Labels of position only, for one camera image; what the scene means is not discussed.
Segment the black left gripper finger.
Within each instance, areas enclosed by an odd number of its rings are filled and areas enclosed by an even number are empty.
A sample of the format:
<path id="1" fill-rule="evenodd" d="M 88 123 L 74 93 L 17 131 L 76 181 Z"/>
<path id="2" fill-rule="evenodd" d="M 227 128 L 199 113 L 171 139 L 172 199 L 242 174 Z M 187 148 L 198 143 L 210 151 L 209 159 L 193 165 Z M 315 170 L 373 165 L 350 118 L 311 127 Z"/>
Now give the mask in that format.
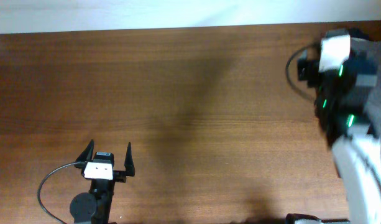
<path id="1" fill-rule="evenodd" d="M 129 142 L 127 145 L 124 167 L 126 169 L 126 176 L 129 176 L 129 177 L 135 176 L 135 166 L 134 166 L 134 161 L 132 158 L 131 142 Z"/>
<path id="2" fill-rule="evenodd" d="M 94 140 L 92 139 L 85 150 L 77 157 L 76 162 L 88 162 L 92 160 Z"/>

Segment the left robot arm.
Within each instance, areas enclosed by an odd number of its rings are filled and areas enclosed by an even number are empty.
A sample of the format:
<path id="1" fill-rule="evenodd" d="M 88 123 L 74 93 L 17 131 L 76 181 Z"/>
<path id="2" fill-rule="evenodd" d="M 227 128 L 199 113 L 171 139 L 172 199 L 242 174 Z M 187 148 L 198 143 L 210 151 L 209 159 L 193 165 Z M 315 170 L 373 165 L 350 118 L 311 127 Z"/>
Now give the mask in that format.
<path id="1" fill-rule="evenodd" d="M 91 140 L 77 157 L 75 167 L 91 182 L 87 192 L 78 194 L 70 204 L 70 213 L 75 223 L 108 223 L 114 188 L 117 182 L 125 183 L 128 177 L 135 176 L 131 143 L 127 145 L 124 170 L 114 169 L 114 154 L 93 152 Z"/>

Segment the grey shorts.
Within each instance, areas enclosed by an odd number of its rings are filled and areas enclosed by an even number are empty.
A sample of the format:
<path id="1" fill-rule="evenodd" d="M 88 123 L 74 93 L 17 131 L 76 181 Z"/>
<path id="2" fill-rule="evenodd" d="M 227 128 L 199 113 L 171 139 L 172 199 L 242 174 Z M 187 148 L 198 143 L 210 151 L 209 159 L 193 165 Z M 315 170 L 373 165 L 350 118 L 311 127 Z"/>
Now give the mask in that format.
<path id="1" fill-rule="evenodd" d="M 367 58 L 372 59 L 378 65 L 377 84 L 370 92 L 366 109 L 374 129 L 381 139 L 381 41 L 372 42 L 352 38 L 351 47 L 357 53 L 365 52 Z"/>

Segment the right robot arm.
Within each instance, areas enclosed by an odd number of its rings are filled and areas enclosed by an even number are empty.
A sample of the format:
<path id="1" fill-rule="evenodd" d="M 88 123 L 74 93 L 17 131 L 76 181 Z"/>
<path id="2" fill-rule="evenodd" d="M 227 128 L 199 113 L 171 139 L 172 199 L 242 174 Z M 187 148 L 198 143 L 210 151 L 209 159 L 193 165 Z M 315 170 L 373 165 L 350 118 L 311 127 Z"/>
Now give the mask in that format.
<path id="1" fill-rule="evenodd" d="M 381 223 L 381 140 L 365 109 L 379 66 L 354 40 L 370 41 L 359 29 L 328 31 L 317 59 L 303 51 L 298 79 L 316 90 L 315 115 L 346 190 L 348 223 Z"/>

